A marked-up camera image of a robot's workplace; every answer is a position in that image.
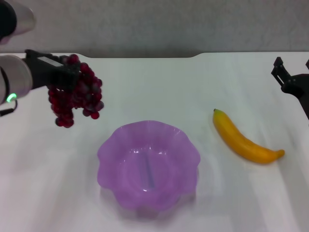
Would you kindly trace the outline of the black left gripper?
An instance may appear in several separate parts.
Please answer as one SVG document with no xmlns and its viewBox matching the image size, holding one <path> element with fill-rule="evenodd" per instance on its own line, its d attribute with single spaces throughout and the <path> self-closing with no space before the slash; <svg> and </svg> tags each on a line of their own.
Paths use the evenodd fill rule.
<svg viewBox="0 0 309 232">
<path fill-rule="evenodd" d="M 54 56 L 31 49 L 25 50 L 25 63 L 32 76 L 32 89 L 48 86 L 49 89 L 73 91 L 80 71 L 80 60 L 77 55 Z M 58 71 L 65 65 L 73 72 Z"/>
</svg>

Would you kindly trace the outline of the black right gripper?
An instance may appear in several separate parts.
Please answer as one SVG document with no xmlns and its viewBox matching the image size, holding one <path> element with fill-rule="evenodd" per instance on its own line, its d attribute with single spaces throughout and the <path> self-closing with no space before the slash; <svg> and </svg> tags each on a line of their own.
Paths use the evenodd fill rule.
<svg viewBox="0 0 309 232">
<path fill-rule="evenodd" d="M 306 67 L 309 70 L 309 59 Z M 309 120 L 309 74 L 291 76 L 284 67 L 281 57 L 275 59 L 271 74 L 282 85 L 281 90 L 284 93 L 291 94 L 298 99 Z"/>
</svg>

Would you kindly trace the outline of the red grape bunch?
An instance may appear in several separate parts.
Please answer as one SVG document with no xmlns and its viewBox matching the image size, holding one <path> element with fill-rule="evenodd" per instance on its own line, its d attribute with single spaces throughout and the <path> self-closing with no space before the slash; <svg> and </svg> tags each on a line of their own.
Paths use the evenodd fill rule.
<svg viewBox="0 0 309 232">
<path fill-rule="evenodd" d="M 81 108 L 85 117 L 99 118 L 104 108 L 102 101 L 103 82 L 85 62 L 80 62 L 79 78 L 73 91 L 49 89 L 48 100 L 56 115 L 55 124 L 70 128 L 74 124 L 73 109 Z"/>
</svg>

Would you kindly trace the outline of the yellow banana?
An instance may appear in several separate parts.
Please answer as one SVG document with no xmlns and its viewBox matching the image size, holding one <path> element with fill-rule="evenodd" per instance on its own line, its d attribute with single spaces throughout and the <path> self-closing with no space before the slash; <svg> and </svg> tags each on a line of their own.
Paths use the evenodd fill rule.
<svg viewBox="0 0 309 232">
<path fill-rule="evenodd" d="M 285 155 L 284 150 L 270 150 L 246 138 L 229 116 L 218 109 L 213 110 L 212 121 L 226 145 L 242 158 L 258 164 L 272 163 Z"/>
</svg>

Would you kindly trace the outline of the purple wavy plastic bowl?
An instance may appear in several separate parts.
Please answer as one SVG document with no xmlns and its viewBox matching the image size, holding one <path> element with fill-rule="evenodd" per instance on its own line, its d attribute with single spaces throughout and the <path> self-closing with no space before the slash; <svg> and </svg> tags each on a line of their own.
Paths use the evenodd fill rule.
<svg viewBox="0 0 309 232">
<path fill-rule="evenodd" d="M 98 159 L 98 184 L 128 210 L 162 212 L 197 188 L 198 150 L 182 130 L 159 121 L 117 128 Z"/>
</svg>

